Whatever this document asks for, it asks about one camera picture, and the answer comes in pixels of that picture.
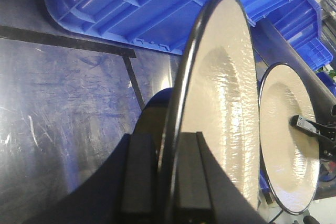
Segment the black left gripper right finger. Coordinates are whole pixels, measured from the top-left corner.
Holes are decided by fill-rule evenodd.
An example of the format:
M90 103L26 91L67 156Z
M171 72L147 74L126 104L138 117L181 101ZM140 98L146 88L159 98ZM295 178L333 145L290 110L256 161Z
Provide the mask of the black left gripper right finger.
M265 223L222 170L202 132L180 134L175 198L176 223Z

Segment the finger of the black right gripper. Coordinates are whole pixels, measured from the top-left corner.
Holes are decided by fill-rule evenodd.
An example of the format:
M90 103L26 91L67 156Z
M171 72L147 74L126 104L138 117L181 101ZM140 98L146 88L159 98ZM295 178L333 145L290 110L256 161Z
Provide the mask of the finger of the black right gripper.
M316 137L322 143L335 143L335 128L308 120L302 115L294 115L290 125L304 134Z

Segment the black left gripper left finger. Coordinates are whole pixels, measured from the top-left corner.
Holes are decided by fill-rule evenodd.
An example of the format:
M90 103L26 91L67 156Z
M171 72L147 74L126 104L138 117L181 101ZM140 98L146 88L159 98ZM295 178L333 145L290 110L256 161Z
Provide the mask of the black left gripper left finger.
M154 223L156 152L150 134L125 134L74 192L26 223Z

